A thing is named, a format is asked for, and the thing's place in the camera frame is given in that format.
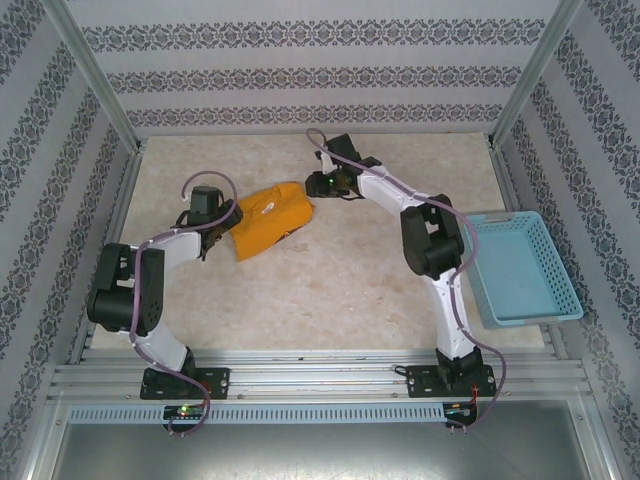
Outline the orange printed t-shirt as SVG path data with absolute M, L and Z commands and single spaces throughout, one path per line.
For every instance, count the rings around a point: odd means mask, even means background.
M 230 231 L 236 260 L 259 255 L 307 225 L 313 205 L 301 184 L 285 182 L 242 198 L 243 218 Z

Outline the light blue plastic basket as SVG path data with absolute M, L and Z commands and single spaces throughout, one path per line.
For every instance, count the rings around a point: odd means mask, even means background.
M 468 276 L 485 328 L 583 318 L 583 307 L 539 213 L 483 213 L 470 215 L 468 221 L 478 240 Z

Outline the grey sheet metal panel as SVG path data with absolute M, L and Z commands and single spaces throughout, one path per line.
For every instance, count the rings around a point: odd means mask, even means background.
M 573 435 L 427 424 L 157 426 L 66 433 L 54 480 L 591 480 Z

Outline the aluminium frame post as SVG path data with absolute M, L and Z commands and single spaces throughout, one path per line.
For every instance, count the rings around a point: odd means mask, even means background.
M 127 150 L 137 152 L 141 145 L 141 139 L 136 134 L 125 109 L 74 19 L 66 0 L 40 1 Z
M 488 135 L 489 146 L 497 150 L 506 140 L 529 95 L 542 77 L 561 39 L 585 0 L 559 0 L 547 26 L 541 34 L 514 91 L 507 100 L 495 126 Z

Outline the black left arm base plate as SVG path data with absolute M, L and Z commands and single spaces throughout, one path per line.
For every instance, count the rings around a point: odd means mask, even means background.
M 212 400 L 225 400 L 228 396 L 230 370 L 228 368 L 197 368 L 195 382 L 208 390 Z M 139 397 L 142 400 L 203 400 L 203 391 L 175 375 L 152 368 L 144 371 Z

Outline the aluminium extrusion table frame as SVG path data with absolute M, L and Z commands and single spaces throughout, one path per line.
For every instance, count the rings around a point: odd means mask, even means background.
M 466 212 L 505 210 L 483 134 L 354 137 L 415 189 Z M 180 185 L 197 171 L 220 170 L 245 195 L 318 168 L 304 134 L 155 136 L 143 149 L 121 235 L 134 244 L 173 221 Z M 394 366 L 436 363 L 434 302 L 406 267 L 392 217 L 369 202 L 317 202 L 310 225 L 253 260 L 236 263 L 226 237 L 206 262 L 171 272 L 166 321 L 199 364 L 231 370 L 230 401 L 404 400 Z M 474 336 L 507 357 L 501 400 L 592 393 L 583 362 L 555 345 L 557 329 L 487 331 L 463 285 Z M 98 327 L 91 340 L 78 365 L 56 367 L 47 400 L 136 402 L 143 362 Z

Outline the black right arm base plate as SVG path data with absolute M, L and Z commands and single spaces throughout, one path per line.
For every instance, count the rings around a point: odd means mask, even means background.
M 483 365 L 474 370 L 446 378 L 434 365 L 414 365 L 406 368 L 406 384 L 410 398 L 466 398 L 474 393 L 492 397 L 497 391 L 493 369 Z

